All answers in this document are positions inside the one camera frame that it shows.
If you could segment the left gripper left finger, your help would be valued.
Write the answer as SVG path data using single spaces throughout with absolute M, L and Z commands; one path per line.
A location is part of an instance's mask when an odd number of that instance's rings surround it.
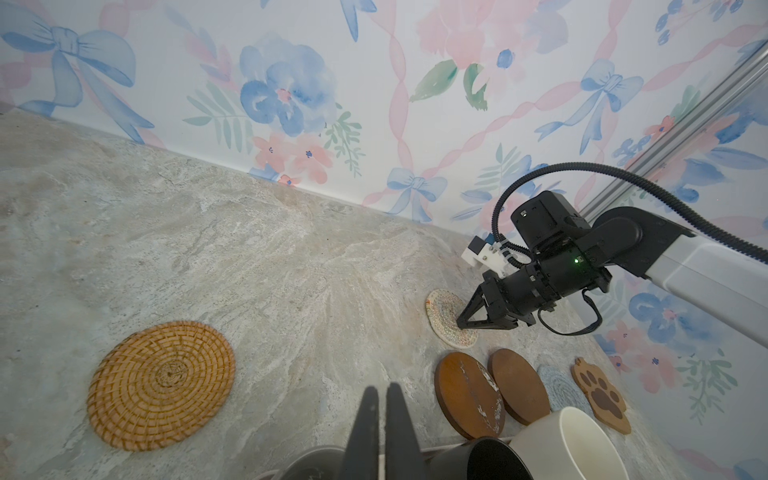
M 350 433 L 338 478 L 376 480 L 379 469 L 379 395 L 375 387 L 364 390 Z

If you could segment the blue grey woven coaster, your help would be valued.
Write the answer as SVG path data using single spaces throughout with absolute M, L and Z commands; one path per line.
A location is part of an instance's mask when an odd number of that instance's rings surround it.
M 573 407 L 594 417 L 585 394 L 571 377 L 547 364 L 540 365 L 537 368 L 537 374 L 545 387 L 553 412 L 558 412 L 565 407 Z

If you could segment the brown paw shaped coaster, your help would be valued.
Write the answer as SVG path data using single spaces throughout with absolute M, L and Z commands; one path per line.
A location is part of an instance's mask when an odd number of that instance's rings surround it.
M 623 435 L 632 433 L 623 396 L 598 366 L 578 357 L 571 367 L 571 375 L 598 421 Z

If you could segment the plain brown wooden coaster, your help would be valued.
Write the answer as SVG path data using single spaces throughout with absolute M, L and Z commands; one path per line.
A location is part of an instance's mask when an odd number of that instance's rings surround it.
M 516 421 L 530 425 L 551 413 L 541 378 L 520 354 L 505 348 L 496 350 L 489 357 L 488 371 L 499 388 L 507 413 Z

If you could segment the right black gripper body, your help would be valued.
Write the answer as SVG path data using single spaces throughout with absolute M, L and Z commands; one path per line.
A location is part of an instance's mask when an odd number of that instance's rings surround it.
M 545 191 L 518 207 L 511 219 L 531 252 L 530 261 L 505 278 L 483 274 L 483 282 L 493 287 L 488 293 L 491 317 L 514 316 L 532 326 L 535 315 L 553 311 L 563 297 L 579 292 L 593 306 L 587 292 L 608 291 L 608 269 L 577 245 L 592 227 L 563 195 Z

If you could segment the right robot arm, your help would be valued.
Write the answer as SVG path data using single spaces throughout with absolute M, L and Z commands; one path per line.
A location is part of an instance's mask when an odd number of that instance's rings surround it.
M 532 259 L 513 271 L 500 244 L 474 238 L 463 256 L 488 269 L 456 319 L 460 329 L 532 326 L 566 296 L 607 292 L 615 265 L 767 343 L 767 267 L 756 260 L 636 207 L 611 209 L 589 224 L 550 191 L 511 219 Z

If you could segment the colourful stitched white coaster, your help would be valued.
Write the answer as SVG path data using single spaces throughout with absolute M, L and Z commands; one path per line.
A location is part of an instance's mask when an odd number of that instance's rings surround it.
M 465 302 L 460 297 L 445 289 L 433 290 L 425 301 L 427 318 L 433 332 L 444 343 L 457 349 L 469 349 L 478 340 L 475 330 L 462 330 L 457 325 L 464 306 Z

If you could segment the scratched brown wooden coaster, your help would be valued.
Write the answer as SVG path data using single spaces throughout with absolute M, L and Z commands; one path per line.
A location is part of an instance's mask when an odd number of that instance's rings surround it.
M 454 351 L 437 364 L 434 388 L 449 424 L 464 438 L 499 438 L 505 425 L 505 407 L 495 381 L 485 367 L 468 354 Z

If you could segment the woven rattan coaster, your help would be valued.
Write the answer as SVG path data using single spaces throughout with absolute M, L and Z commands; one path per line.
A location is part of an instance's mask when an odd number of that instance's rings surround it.
M 213 327 L 172 321 L 136 332 L 96 369 L 87 414 L 112 447 L 152 451 L 181 442 L 223 407 L 235 380 L 229 341 Z

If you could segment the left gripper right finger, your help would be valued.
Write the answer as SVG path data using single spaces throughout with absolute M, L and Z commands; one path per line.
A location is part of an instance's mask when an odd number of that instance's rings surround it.
M 391 383 L 386 394 L 385 478 L 426 478 L 426 464 L 418 444 L 402 388 Z

